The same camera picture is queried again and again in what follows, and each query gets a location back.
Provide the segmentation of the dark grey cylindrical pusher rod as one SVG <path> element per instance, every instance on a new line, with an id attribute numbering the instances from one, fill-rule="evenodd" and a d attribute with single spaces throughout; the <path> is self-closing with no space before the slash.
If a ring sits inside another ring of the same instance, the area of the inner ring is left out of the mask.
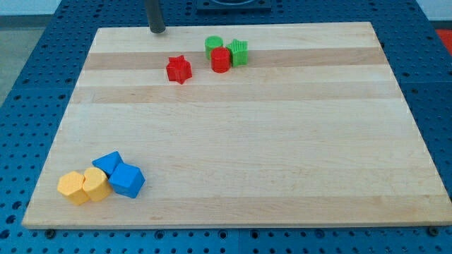
<path id="1" fill-rule="evenodd" d="M 159 0 L 144 0 L 148 26 L 152 33 L 160 34 L 166 30 Z"/>

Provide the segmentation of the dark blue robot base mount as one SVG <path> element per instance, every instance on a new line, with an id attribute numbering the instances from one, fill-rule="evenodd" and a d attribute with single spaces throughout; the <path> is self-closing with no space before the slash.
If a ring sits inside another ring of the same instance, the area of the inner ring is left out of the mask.
<path id="1" fill-rule="evenodd" d="M 198 12 L 207 11 L 269 11 L 273 0 L 195 0 Z"/>

